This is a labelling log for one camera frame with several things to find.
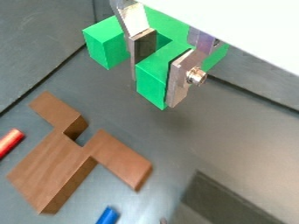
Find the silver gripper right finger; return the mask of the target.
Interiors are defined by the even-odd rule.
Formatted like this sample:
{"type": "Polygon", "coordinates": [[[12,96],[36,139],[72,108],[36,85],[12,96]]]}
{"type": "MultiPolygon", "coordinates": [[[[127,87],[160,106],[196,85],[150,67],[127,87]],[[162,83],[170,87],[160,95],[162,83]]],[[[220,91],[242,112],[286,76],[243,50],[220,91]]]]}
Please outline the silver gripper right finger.
{"type": "Polygon", "coordinates": [[[202,63],[219,48],[219,41],[208,33],[190,27],[188,43],[195,46],[172,61],[168,73],[166,104],[174,108],[188,94],[191,85],[199,86],[207,79],[202,63]]]}

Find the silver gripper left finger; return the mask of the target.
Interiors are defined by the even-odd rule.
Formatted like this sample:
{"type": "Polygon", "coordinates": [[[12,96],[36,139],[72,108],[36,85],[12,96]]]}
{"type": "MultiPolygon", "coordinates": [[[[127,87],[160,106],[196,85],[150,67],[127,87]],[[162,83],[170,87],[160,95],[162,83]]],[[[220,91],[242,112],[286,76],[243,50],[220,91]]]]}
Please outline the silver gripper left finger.
{"type": "Polygon", "coordinates": [[[136,80],[136,64],[156,50],[156,29],[150,27],[146,7],[136,0],[108,0],[126,35],[131,55],[132,80],[136,80]]]}

